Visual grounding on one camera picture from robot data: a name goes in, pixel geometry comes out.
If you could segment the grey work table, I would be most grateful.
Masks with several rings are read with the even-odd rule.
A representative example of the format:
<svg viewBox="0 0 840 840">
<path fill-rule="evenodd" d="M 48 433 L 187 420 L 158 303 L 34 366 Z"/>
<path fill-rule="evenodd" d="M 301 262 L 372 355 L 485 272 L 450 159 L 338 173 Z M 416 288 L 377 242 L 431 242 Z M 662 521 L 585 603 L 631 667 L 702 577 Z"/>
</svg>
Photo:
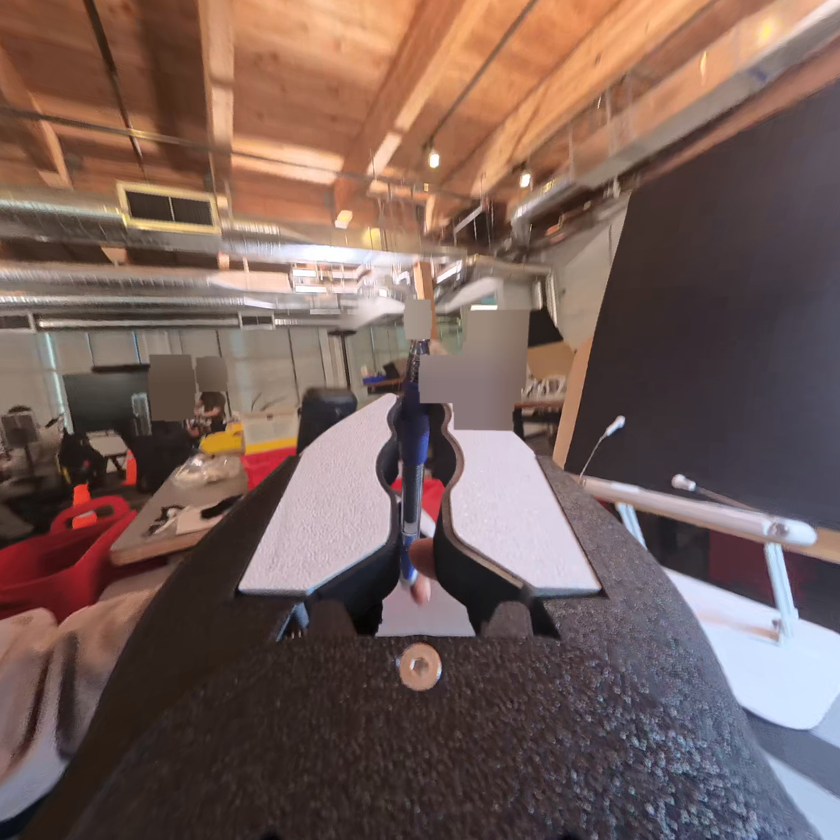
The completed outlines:
<svg viewBox="0 0 840 840">
<path fill-rule="evenodd" d="M 112 564 L 126 566 L 191 549 L 223 518 L 203 520 L 193 510 L 200 511 L 228 497 L 244 495 L 247 489 L 243 467 L 238 468 L 235 476 L 201 486 L 185 486 L 170 475 L 111 546 Z M 176 516 L 187 512 L 187 524 L 180 526 L 173 518 L 161 530 L 151 533 L 150 528 L 161 512 L 171 507 L 176 507 Z"/>
</svg>

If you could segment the black monitor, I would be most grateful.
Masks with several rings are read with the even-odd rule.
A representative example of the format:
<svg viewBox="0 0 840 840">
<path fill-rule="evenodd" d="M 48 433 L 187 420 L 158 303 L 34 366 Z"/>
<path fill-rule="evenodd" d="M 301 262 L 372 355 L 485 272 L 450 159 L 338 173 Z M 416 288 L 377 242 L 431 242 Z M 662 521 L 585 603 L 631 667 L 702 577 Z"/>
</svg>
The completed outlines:
<svg viewBox="0 0 840 840">
<path fill-rule="evenodd" d="M 562 343 L 564 336 L 546 308 L 532 309 L 528 319 L 528 349 Z"/>
</svg>

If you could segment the ceiling vent grille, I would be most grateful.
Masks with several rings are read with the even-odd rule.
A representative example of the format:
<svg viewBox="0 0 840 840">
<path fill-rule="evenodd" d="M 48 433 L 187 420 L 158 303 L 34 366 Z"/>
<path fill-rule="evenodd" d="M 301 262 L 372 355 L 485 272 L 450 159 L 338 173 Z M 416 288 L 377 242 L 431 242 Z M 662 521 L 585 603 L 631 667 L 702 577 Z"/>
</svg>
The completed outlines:
<svg viewBox="0 0 840 840">
<path fill-rule="evenodd" d="M 117 182 L 120 212 L 126 226 L 179 234 L 220 235 L 217 201 L 209 192 L 139 182 Z"/>
</svg>

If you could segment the blue pen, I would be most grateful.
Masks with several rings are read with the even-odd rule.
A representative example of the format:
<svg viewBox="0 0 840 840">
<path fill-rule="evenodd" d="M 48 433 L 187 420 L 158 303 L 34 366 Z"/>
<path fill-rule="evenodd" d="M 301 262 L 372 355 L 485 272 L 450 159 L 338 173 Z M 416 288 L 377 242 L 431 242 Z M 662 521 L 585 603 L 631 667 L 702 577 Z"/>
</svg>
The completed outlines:
<svg viewBox="0 0 840 840">
<path fill-rule="evenodd" d="M 423 512 L 424 472 L 429 444 L 429 417 L 419 393 L 420 363 L 429 355 L 430 339 L 414 339 L 407 359 L 398 414 L 397 437 L 401 460 L 401 581 L 406 588 L 417 581 L 410 549 L 419 538 Z"/>
</svg>

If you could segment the brown wooden desk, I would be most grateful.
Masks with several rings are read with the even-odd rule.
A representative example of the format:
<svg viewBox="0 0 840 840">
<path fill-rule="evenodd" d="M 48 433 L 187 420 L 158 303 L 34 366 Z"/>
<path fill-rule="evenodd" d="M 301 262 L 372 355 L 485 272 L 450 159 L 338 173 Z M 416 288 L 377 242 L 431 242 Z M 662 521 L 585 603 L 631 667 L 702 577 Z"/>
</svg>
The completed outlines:
<svg viewBox="0 0 840 840">
<path fill-rule="evenodd" d="M 515 402 L 512 412 L 513 432 L 527 442 L 530 436 L 526 432 L 526 424 L 541 424 L 547 430 L 537 435 L 542 434 L 553 442 L 559 431 L 563 407 L 562 396 Z"/>
</svg>

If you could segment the beige cardboard sheet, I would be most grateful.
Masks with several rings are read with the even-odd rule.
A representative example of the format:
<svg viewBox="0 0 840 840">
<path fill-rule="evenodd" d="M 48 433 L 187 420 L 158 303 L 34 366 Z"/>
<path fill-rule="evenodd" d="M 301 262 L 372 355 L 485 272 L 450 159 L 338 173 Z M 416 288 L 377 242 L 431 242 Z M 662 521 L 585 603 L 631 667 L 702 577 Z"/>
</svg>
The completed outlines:
<svg viewBox="0 0 840 840">
<path fill-rule="evenodd" d="M 528 384 L 540 386 L 546 393 L 564 390 L 575 351 L 566 341 L 543 343 L 528 348 Z"/>
</svg>

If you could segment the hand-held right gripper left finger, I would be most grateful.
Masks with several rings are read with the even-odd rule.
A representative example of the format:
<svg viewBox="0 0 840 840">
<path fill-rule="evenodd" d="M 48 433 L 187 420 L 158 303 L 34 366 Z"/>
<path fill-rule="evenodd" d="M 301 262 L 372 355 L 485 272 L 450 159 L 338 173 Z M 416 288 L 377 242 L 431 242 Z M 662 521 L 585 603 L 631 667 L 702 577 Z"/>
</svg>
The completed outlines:
<svg viewBox="0 0 840 840">
<path fill-rule="evenodd" d="M 360 634 L 382 626 L 396 587 L 398 399 L 387 394 L 339 421 L 278 469 L 238 510 L 241 602 L 336 602 Z"/>
</svg>

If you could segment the metal air duct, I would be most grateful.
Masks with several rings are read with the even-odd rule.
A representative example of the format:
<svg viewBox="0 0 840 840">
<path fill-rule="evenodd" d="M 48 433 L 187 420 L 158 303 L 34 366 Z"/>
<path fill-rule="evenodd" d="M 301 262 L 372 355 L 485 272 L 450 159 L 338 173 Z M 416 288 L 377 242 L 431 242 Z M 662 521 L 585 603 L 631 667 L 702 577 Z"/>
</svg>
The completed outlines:
<svg viewBox="0 0 840 840">
<path fill-rule="evenodd" d="M 123 222 L 117 194 L 2 184 L 2 313 L 26 312 L 40 329 L 358 329 L 402 316 L 415 269 L 429 271 L 443 314 L 497 293 L 513 308 L 548 296 L 546 266 L 420 234 L 218 215 L 220 235 L 139 230 Z"/>
</svg>

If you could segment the stacked red plastic bins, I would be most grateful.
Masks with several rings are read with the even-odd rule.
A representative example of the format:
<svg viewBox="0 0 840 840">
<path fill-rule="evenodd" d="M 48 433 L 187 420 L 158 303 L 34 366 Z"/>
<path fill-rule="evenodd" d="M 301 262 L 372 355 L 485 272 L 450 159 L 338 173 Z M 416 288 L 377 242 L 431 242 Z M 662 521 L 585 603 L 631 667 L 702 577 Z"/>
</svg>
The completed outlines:
<svg viewBox="0 0 840 840">
<path fill-rule="evenodd" d="M 242 455 L 240 461 L 245 471 L 247 489 L 255 489 L 274 470 L 296 453 L 297 447 L 294 445 Z"/>
</svg>

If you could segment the clear plastic bag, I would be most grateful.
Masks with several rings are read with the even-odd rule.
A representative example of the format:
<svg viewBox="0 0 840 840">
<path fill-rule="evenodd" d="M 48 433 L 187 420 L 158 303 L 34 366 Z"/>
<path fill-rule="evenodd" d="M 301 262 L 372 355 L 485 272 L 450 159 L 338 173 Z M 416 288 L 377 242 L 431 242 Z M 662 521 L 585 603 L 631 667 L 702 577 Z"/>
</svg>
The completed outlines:
<svg viewBox="0 0 840 840">
<path fill-rule="evenodd" d="M 208 455 L 199 451 L 174 470 L 171 480 L 177 487 L 192 490 L 244 477 L 245 470 L 240 457 L 230 454 Z"/>
</svg>

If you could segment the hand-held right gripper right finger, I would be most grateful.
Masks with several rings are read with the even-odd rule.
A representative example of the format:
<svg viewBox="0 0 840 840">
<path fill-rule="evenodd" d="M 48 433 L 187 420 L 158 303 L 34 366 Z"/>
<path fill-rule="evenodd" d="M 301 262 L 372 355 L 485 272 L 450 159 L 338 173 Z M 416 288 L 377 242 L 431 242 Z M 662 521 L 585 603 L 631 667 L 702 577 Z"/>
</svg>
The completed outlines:
<svg viewBox="0 0 840 840">
<path fill-rule="evenodd" d="M 444 404 L 434 466 L 435 573 L 476 635 L 560 637 L 548 607 L 599 597 L 602 583 L 537 456 L 513 432 L 458 430 Z"/>
</svg>

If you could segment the red plastic bin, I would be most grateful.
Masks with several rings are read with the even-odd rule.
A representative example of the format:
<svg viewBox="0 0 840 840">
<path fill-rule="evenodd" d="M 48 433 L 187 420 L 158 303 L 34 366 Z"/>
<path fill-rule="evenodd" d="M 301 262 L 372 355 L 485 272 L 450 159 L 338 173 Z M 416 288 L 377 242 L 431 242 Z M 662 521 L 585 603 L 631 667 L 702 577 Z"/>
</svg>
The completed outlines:
<svg viewBox="0 0 840 840">
<path fill-rule="evenodd" d="M 403 482 L 401 477 L 397 477 L 391 483 L 391 489 L 398 504 L 402 503 L 402 488 Z M 423 478 L 423 511 L 430 517 L 430 519 L 437 523 L 438 515 L 444 495 L 445 487 L 443 483 L 431 476 L 424 476 Z"/>
</svg>

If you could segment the large black screen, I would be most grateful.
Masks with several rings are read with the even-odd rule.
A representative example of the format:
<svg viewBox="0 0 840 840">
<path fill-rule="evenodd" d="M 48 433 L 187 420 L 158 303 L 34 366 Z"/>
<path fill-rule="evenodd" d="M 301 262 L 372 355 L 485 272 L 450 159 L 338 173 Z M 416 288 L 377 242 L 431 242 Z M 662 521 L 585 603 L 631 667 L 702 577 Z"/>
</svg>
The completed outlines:
<svg viewBox="0 0 840 840">
<path fill-rule="evenodd" d="M 147 364 L 63 374 L 70 425 L 75 434 L 147 434 L 151 423 Z"/>
</svg>

